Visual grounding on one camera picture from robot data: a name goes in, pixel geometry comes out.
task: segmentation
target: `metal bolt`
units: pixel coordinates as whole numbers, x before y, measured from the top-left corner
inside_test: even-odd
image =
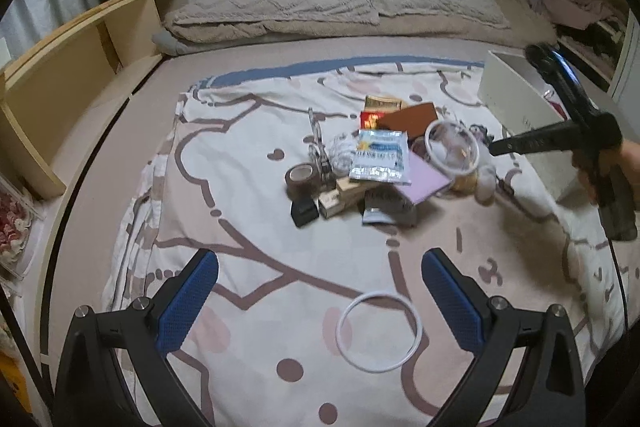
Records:
[[[78,308],[76,308],[76,311],[74,312],[74,315],[78,318],[82,318],[82,317],[86,317],[89,314],[89,306],[86,305],[82,305],[82,306],[78,306]]]
[[[566,310],[560,304],[553,304],[551,306],[551,312],[556,317],[564,317],[566,315]]]
[[[151,304],[149,297],[138,297],[133,301],[132,306],[133,306],[133,309],[140,312],[142,310],[147,309],[149,304]]]
[[[505,299],[504,297],[500,297],[499,295],[491,297],[490,302],[491,306],[493,306],[498,311],[505,309],[509,305],[507,299]]]

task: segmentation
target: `white plastic ring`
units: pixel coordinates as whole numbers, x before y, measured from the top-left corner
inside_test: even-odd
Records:
[[[456,132],[460,134],[464,134],[466,135],[466,137],[468,137],[469,143],[471,144],[471,148],[472,148],[472,156],[474,157],[473,161],[471,162],[471,165],[469,165],[468,168],[454,169],[453,167],[444,165],[444,163],[440,161],[440,159],[438,158],[438,155],[433,153],[433,149],[431,148],[431,140],[429,140],[429,135],[431,134],[431,131],[439,125],[453,127],[455,128]],[[449,120],[432,121],[427,127],[427,130],[424,132],[424,147],[425,149],[427,149],[427,155],[428,155],[429,161],[433,163],[440,171],[444,172],[445,174],[448,174],[452,178],[456,178],[457,176],[468,176],[478,168],[478,164],[480,163],[480,148],[478,146],[478,141],[471,134],[471,131],[469,131],[465,126],[463,126],[462,124],[459,124],[458,122],[449,121]]]
[[[357,363],[355,360],[350,358],[349,355],[347,355],[347,348],[346,346],[344,346],[344,341],[342,340],[342,335],[340,334],[340,331],[342,330],[342,325],[344,324],[344,321],[347,318],[347,315],[351,312],[351,310],[353,310],[361,302],[366,301],[368,299],[375,298],[375,297],[386,297],[389,299],[393,299],[394,301],[400,302],[411,312],[415,320],[414,345],[411,346],[411,349],[409,349],[407,354],[404,356],[404,359],[400,360],[399,362],[393,363],[392,365],[389,365],[387,367],[365,367]],[[361,371],[364,371],[365,373],[388,373],[389,371],[392,371],[400,367],[403,363],[407,362],[415,354],[415,352],[418,350],[418,346],[420,345],[421,340],[422,340],[422,321],[420,320],[420,315],[418,315],[418,310],[415,308],[414,304],[409,299],[407,299],[406,297],[398,293],[392,293],[387,291],[363,293],[362,295],[353,299],[353,302],[351,302],[351,304],[349,304],[345,308],[345,310],[342,312],[342,315],[340,315],[338,324],[335,327],[335,343],[338,346],[338,350],[340,351],[340,354],[344,357],[344,359],[347,362],[353,365],[353,367]]]

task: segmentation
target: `blanket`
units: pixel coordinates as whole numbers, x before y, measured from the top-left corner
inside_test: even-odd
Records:
[[[587,380],[622,334],[622,301],[595,208],[559,206],[523,156],[495,158],[513,188],[487,205],[437,197],[412,229],[364,226],[356,210],[297,229],[284,173],[307,160],[313,107],[327,139],[358,127],[366,94],[432,101],[440,114],[502,126],[477,97],[482,68],[398,62],[278,76],[180,95],[174,127],[143,170],[122,220],[105,310],[152,296],[197,248],[220,277],[182,347],[168,359],[204,415],[218,426],[423,426],[472,358],[456,344],[420,277],[422,254],[441,247],[487,295],[516,307],[567,309]],[[636,243],[618,245],[630,320],[640,313]],[[362,292],[409,298],[424,328],[401,368],[370,375],[341,357],[338,317]],[[357,306],[342,330],[366,365],[399,360],[414,340],[391,301]],[[515,353],[482,421],[495,419],[513,383]],[[127,384],[146,422],[158,423],[125,351]]]

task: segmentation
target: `purple card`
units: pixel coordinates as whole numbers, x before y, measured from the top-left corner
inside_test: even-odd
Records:
[[[407,200],[413,204],[422,203],[436,192],[451,184],[451,180],[435,167],[429,165],[414,152],[409,152],[410,185],[395,185]]]

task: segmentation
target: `person's hand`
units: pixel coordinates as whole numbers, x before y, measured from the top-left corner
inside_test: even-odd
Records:
[[[572,165],[578,169],[578,179],[587,190],[591,203],[596,203],[596,190],[589,181],[589,175],[584,170],[587,165],[584,154],[581,151],[574,151],[571,161]],[[624,140],[618,149],[607,149],[600,151],[600,174],[605,176],[613,165],[620,165],[622,173],[634,190],[634,200],[640,200],[640,144]]]

